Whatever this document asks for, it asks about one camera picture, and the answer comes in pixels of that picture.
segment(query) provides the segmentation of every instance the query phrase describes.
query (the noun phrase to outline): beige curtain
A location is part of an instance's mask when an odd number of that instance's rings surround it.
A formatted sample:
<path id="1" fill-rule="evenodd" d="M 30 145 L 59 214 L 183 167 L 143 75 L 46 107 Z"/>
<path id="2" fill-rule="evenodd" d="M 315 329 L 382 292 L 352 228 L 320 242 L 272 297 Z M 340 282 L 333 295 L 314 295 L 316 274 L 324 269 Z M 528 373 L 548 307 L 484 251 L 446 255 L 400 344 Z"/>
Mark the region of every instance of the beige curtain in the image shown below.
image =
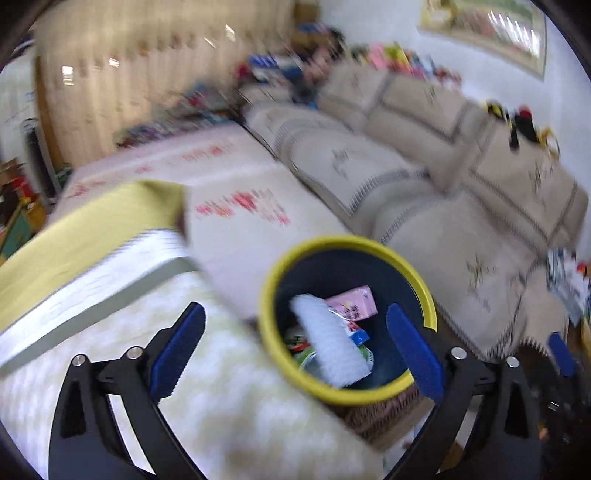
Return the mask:
<path id="1" fill-rule="evenodd" d="M 36 26 L 66 162 L 112 153 L 113 133 L 153 117 L 196 80 L 232 85 L 249 54 L 290 36 L 294 0 L 67 0 Z"/>

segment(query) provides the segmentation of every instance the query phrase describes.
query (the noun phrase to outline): metal screw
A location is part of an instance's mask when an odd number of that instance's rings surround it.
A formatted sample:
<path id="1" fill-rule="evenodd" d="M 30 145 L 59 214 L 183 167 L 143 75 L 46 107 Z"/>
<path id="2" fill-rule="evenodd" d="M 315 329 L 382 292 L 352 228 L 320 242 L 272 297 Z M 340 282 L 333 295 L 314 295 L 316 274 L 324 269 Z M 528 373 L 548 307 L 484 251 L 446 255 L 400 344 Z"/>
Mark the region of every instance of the metal screw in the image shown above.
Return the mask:
<path id="1" fill-rule="evenodd" d="M 468 354 L 466 353 L 466 351 L 458 346 L 455 346 L 454 348 L 452 348 L 452 357 L 455 358 L 456 360 L 464 360 L 466 357 L 468 356 Z"/>
<path id="2" fill-rule="evenodd" d="M 519 360 L 517 360 L 514 356 L 507 357 L 507 365 L 511 368 L 517 368 L 519 366 Z"/>
<path id="3" fill-rule="evenodd" d="M 75 367 L 81 366 L 84 362 L 86 362 L 86 357 L 84 355 L 76 355 L 72 359 L 72 365 L 74 365 Z"/>
<path id="4" fill-rule="evenodd" d="M 144 350 L 140 346 L 133 346 L 129 350 L 127 350 L 127 358 L 130 360 L 135 360 L 139 358 L 144 353 Z"/>

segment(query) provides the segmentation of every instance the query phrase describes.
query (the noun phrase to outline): red object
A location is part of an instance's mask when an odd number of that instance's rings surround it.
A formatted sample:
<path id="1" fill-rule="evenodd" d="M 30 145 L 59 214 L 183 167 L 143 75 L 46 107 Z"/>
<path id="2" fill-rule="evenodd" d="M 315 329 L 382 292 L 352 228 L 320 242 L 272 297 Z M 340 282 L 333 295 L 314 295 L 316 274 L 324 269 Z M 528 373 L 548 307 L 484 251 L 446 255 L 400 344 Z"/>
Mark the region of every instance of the red object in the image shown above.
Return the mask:
<path id="1" fill-rule="evenodd" d="M 20 198 L 28 198 L 33 200 L 35 198 L 35 194 L 33 193 L 33 189 L 27 182 L 27 179 L 23 176 L 15 178 L 11 182 L 12 188 L 15 189 L 18 193 Z"/>
<path id="2" fill-rule="evenodd" d="M 519 116 L 523 118 L 532 119 L 531 110 L 527 105 L 521 105 L 519 107 Z"/>

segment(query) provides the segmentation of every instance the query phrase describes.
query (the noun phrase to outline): yellow cloth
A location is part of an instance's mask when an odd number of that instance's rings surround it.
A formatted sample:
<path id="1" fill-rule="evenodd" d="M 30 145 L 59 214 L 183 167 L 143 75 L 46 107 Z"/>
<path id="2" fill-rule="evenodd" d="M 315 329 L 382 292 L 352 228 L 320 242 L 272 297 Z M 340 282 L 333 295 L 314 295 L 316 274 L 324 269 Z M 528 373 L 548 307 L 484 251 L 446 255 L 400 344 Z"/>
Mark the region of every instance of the yellow cloth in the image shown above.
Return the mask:
<path id="1" fill-rule="evenodd" d="M 40 232 L 0 267 L 0 332 L 126 241 L 175 229 L 183 188 L 163 181 L 125 184 Z"/>

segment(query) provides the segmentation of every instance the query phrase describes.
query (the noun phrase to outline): gray stripe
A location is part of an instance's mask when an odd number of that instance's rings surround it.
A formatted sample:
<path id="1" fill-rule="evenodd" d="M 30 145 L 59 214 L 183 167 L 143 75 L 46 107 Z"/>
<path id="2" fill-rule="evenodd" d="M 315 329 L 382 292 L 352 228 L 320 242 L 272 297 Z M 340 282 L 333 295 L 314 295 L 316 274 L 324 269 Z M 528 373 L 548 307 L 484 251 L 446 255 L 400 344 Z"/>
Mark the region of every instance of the gray stripe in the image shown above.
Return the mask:
<path id="1" fill-rule="evenodd" d="M 27 363 L 35 360 L 35 358 L 48 352 L 71 336 L 80 333 L 82 330 L 87 329 L 101 320 L 104 320 L 109 315 L 128 307 L 140 297 L 162 285 L 167 280 L 182 273 L 193 272 L 196 270 L 197 268 L 189 258 L 173 258 L 169 262 L 156 268 L 156 270 L 144 275 L 128 287 L 117 292 L 112 297 L 93 305 L 89 309 L 62 323 L 59 327 L 56 327 L 34 344 L 15 355 L 0 367 L 0 378 L 13 373 Z M 170 319 L 171 325 L 175 320 L 176 319 Z"/>

